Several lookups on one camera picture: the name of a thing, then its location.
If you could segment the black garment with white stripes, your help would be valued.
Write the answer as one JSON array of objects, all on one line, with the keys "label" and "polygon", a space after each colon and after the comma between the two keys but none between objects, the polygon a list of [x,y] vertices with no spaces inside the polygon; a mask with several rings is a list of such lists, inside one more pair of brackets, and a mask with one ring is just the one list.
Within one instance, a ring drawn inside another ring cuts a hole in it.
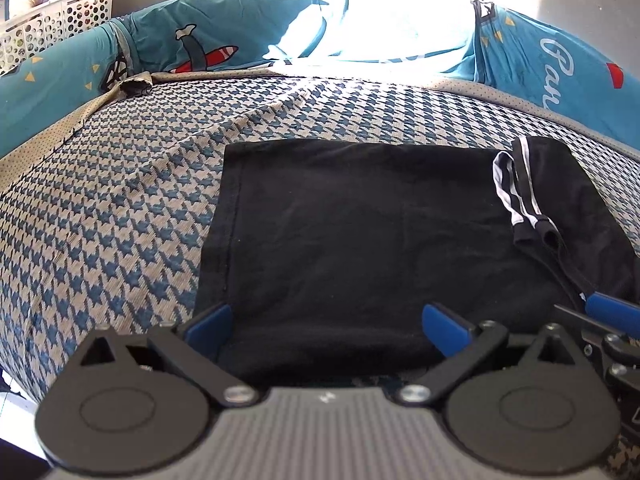
[{"label": "black garment with white stripes", "polygon": [[559,141],[287,140],[224,151],[196,310],[231,314],[220,367],[286,386],[434,364],[430,302],[533,333],[595,292],[637,301],[639,259]]}]

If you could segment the houndstooth blue beige mattress cover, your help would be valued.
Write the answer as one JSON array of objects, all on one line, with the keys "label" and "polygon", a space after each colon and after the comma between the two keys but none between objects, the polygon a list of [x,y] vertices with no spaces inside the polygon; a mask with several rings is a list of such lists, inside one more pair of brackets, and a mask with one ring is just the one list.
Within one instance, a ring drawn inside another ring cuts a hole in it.
[{"label": "houndstooth blue beige mattress cover", "polygon": [[[201,255],[235,143],[321,140],[507,150],[565,144],[639,259],[639,155],[472,84],[142,76],[43,131],[1,163],[1,363],[38,402],[95,328],[125,336],[198,314]],[[572,474],[512,474],[466,452],[431,408],[395,401],[427,367],[339,382],[255,386],[194,448],[143,474],[55,479],[609,479],[638,477],[620,433]]]}]

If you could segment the blue airplane print pillow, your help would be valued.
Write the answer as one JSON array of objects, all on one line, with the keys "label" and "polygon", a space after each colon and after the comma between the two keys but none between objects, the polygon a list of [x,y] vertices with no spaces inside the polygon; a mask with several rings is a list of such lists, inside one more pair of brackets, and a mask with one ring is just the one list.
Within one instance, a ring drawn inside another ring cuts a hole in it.
[{"label": "blue airplane print pillow", "polygon": [[1,59],[1,151],[141,73],[219,72],[294,58],[423,60],[449,72],[473,31],[442,0],[166,0],[45,47],[25,29]]},{"label": "blue airplane print pillow", "polygon": [[639,147],[639,79],[576,36],[472,1],[474,32],[451,76],[486,84]]}]

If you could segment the white perforated laundry basket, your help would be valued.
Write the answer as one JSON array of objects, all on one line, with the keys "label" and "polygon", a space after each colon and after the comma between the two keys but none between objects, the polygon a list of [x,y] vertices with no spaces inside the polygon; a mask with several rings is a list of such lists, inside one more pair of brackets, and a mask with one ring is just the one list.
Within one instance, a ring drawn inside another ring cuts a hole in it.
[{"label": "white perforated laundry basket", "polygon": [[1,0],[1,73],[104,24],[112,5],[113,0]]}]

